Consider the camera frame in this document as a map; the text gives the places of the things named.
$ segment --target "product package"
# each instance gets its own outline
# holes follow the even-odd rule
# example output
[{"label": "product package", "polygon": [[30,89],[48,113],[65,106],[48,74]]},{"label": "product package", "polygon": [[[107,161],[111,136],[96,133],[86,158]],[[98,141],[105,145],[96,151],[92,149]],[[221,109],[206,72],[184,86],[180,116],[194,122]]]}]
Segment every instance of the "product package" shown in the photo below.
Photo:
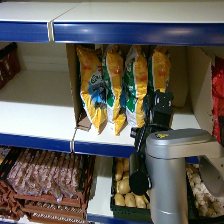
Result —
[{"label": "product package", "polygon": [[117,44],[108,45],[103,56],[103,79],[106,85],[107,118],[117,136],[126,120],[122,84],[124,60]]},{"label": "product package", "polygon": [[169,53],[164,46],[158,46],[149,59],[149,94],[156,90],[165,92],[169,82],[171,63]]},{"label": "product package", "polygon": [[124,83],[128,124],[133,128],[141,128],[144,125],[143,100],[147,94],[148,68],[144,52],[139,45],[131,46],[128,52]]},{"label": "product package", "polygon": [[81,89],[80,96],[83,108],[98,134],[100,125],[107,119],[106,94],[102,80],[101,50],[91,50],[76,46],[80,62]]},{"label": "product package", "polygon": [[213,99],[213,136],[217,138],[219,143],[224,143],[223,133],[223,117],[224,117],[224,59],[215,58],[215,67],[212,66],[212,99]]},{"label": "product package", "polygon": [[17,45],[13,42],[0,50],[0,89],[19,72]]}]

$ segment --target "store shelf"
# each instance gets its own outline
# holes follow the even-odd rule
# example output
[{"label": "store shelf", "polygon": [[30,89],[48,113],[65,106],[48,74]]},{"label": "store shelf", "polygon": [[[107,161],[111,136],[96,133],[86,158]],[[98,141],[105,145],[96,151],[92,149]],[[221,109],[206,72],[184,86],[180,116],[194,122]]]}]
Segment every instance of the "store shelf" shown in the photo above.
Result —
[{"label": "store shelf", "polygon": [[76,5],[77,3],[1,3],[0,41],[49,42],[53,40],[51,21]]},{"label": "store shelf", "polygon": [[54,20],[55,41],[223,45],[223,7],[214,1],[84,2]]},{"label": "store shelf", "polygon": [[[171,128],[200,128],[189,106],[185,108],[174,108],[173,110],[174,115]],[[91,155],[129,158],[135,151],[134,138],[130,137],[130,126],[126,124],[120,136],[115,136],[109,123],[105,125],[106,126],[102,128],[103,130],[99,135],[97,135],[93,126],[91,126],[89,132],[78,129],[74,137],[74,151],[76,153]]]},{"label": "store shelf", "polygon": [[0,92],[0,145],[70,152],[75,128],[69,74],[22,71]]},{"label": "store shelf", "polygon": [[89,222],[111,224],[144,224],[143,222],[115,219],[113,217],[113,212],[110,210],[112,163],[113,158],[96,157],[90,200],[87,209],[87,220]]}]

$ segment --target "chip bag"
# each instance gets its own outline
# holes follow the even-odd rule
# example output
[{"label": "chip bag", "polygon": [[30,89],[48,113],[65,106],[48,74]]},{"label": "chip bag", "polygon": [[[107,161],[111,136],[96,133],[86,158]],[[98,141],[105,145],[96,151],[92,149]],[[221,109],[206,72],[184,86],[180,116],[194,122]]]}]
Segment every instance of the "chip bag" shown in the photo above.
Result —
[{"label": "chip bag", "polygon": [[144,125],[143,99],[147,93],[148,69],[145,55],[139,45],[131,46],[128,52],[124,82],[128,124],[141,128]]},{"label": "chip bag", "polygon": [[107,118],[116,136],[126,120],[125,101],[122,100],[123,63],[118,45],[108,45],[103,56],[103,79],[107,87]]},{"label": "chip bag", "polygon": [[167,48],[164,46],[157,47],[152,57],[149,59],[149,93],[159,89],[165,92],[169,82],[171,63],[168,57]]},{"label": "chip bag", "polygon": [[105,88],[102,80],[101,50],[91,50],[76,46],[80,62],[81,89],[83,108],[98,134],[100,125],[107,119]]}]

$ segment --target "packaged sausage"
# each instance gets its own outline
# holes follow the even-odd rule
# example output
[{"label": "packaged sausage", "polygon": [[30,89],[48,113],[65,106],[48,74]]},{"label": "packaged sausage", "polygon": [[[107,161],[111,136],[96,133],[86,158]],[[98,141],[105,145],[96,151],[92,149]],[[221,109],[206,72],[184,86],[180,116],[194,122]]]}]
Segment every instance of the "packaged sausage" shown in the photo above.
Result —
[{"label": "packaged sausage", "polygon": [[49,175],[49,172],[51,170],[51,165],[54,161],[54,158],[55,158],[55,152],[52,152],[48,161],[47,161],[47,164],[43,170],[43,172],[40,174],[40,186],[42,188],[42,190],[44,191],[44,189],[46,188],[46,185],[47,185],[47,177]]},{"label": "packaged sausage", "polygon": [[25,160],[27,154],[29,152],[29,149],[27,149],[24,153],[21,152],[18,159],[16,160],[14,166],[12,167],[12,169],[10,170],[8,176],[7,176],[7,181],[8,183],[12,186],[13,184],[13,180],[16,177],[20,166],[22,165],[22,162]]},{"label": "packaged sausage", "polygon": [[91,50],[77,45],[76,51],[80,62],[80,96],[83,108],[99,133],[100,125],[107,119],[101,50]]},{"label": "packaged sausage", "polygon": [[65,156],[65,161],[60,170],[59,181],[58,181],[58,185],[61,189],[62,194],[65,194],[66,174],[68,171],[69,161],[70,161],[70,154],[67,153]]},{"label": "packaged sausage", "polygon": [[47,151],[42,151],[41,156],[36,164],[36,166],[34,167],[33,173],[30,177],[30,180],[27,182],[29,184],[29,192],[31,193],[31,195],[33,196],[39,196],[42,194],[42,189],[40,187],[40,185],[38,184],[38,171],[40,168],[40,165],[42,164],[45,156],[47,154]]},{"label": "packaged sausage", "polygon": [[20,194],[20,195],[26,195],[27,194],[28,188],[25,185],[26,184],[26,178],[27,178],[27,175],[29,173],[29,170],[32,168],[33,160],[34,160],[34,156],[31,157],[31,159],[29,161],[29,164],[27,166],[27,170],[26,170],[25,175],[23,177],[21,177],[20,183],[18,183],[18,185],[16,186],[17,187],[16,188],[17,189],[17,193]]},{"label": "packaged sausage", "polygon": [[47,192],[51,189],[51,186],[54,182],[54,175],[55,175],[55,171],[56,171],[56,168],[57,168],[57,165],[58,165],[58,157],[56,156],[54,158],[54,162],[53,162],[53,165],[51,167],[51,170],[50,170],[50,173],[47,177],[47,184],[46,184],[46,188],[44,189],[44,193],[47,194]]},{"label": "packaged sausage", "polygon": [[19,171],[18,171],[18,173],[17,173],[17,175],[16,175],[16,177],[13,181],[12,186],[17,193],[20,190],[20,186],[21,186],[23,177],[26,173],[26,170],[27,170],[30,159],[31,159],[31,153],[28,153],[25,160],[22,162],[22,165],[21,165],[21,167],[20,167],[20,169],[19,169]]},{"label": "packaged sausage", "polygon": [[140,45],[131,46],[126,61],[124,83],[128,124],[141,128],[144,124],[143,99],[147,93],[148,68]]},{"label": "packaged sausage", "polygon": [[73,167],[74,167],[74,162],[75,162],[75,156],[72,153],[71,157],[70,157],[70,161],[69,161],[69,166],[68,166],[68,170],[67,170],[67,174],[65,177],[65,186],[64,186],[64,196],[66,198],[71,198],[72,197],[72,191],[69,188],[69,185],[71,184],[71,180],[72,180],[72,171],[73,171]]},{"label": "packaged sausage", "polygon": [[61,189],[59,187],[59,174],[61,167],[64,163],[64,159],[65,159],[65,153],[61,153],[61,156],[58,161],[58,166],[55,170],[55,174],[53,177],[54,181],[52,182],[51,188],[49,189],[49,193],[57,200],[57,202],[60,202],[63,198],[63,194],[61,193]]},{"label": "packaged sausage", "polygon": [[84,157],[82,155],[80,155],[79,163],[75,164],[75,166],[73,168],[73,172],[72,172],[71,191],[72,191],[73,196],[76,196],[76,193],[77,193],[83,164],[84,164]]},{"label": "packaged sausage", "polygon": [[169,52],[165,46],[155,48],[152,57],[149,59],[149,94],[154,94],[156,90],[165,92],[170,77],[171,63]]},{"label": "packaged sausage", "polygon": [[37,151],[36,155],[35,155],[35,158],[34,158],[32,164],[31,164],[31,166],[28,168],[26,176],[24,178],[24,180],[25,180],[25,188],[26,188],[25,194],[26,195],[32,195],[33,194],[32,193],[32,188],[30,188],[30,182],[32,182],[32,176],[31,175],[33,173],[33,170],[34,170],[35,165],[37,164],[39,158],[40,158],[40,152]]},{"label": "packaged sausage", "polygon": [[106,85],[107,118],[117,136],[126,120],[123,89],[123,58],[117,44],[108,45],[103,56],[103,79]]}]

